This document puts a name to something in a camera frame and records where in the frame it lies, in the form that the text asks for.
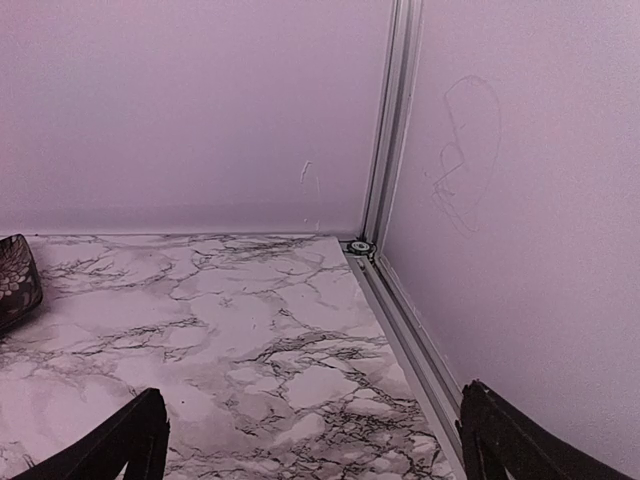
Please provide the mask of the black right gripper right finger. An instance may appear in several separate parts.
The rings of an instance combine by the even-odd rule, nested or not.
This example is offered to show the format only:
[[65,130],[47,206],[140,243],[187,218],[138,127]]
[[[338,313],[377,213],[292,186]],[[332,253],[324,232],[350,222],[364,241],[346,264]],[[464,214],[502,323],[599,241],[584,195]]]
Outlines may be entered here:
[[552,435],[484,383],[462,390],[456,428],[468,479],[625,479]]

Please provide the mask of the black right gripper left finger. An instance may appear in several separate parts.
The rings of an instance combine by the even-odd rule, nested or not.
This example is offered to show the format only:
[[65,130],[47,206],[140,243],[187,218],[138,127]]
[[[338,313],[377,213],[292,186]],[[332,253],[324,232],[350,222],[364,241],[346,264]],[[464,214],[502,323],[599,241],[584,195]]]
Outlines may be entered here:
[[18,480],[164,477],[170,422],[161,392],[147,388],[86,436],[18,474]]

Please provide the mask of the black patterned square plate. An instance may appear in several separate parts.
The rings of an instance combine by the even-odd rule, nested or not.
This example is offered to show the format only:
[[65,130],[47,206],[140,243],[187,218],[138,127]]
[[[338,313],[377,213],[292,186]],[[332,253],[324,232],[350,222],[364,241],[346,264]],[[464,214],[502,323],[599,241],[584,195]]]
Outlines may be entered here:
[[1,334],[17,327],[43,301],[40,275],[22,234],[1,240]]

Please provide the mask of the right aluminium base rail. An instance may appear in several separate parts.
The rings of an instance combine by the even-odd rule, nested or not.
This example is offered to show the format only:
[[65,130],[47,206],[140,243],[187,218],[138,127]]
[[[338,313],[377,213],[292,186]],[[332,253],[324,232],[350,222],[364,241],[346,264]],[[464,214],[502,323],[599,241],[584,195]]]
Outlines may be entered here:
[[462,444],[456,428],[460,387],[384,259],[378,254],[356,254],[347,242],[341,248],[455,477],[464,479]]

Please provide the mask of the right aluminium corner post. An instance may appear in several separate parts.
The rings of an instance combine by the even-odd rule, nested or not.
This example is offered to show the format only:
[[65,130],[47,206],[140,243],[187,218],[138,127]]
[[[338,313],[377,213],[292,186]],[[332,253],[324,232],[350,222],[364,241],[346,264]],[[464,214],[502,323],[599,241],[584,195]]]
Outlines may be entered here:
[[418,63],[424,3],[395,1],[385,57],[370,181],[359,238],[380,248],[400,168]]

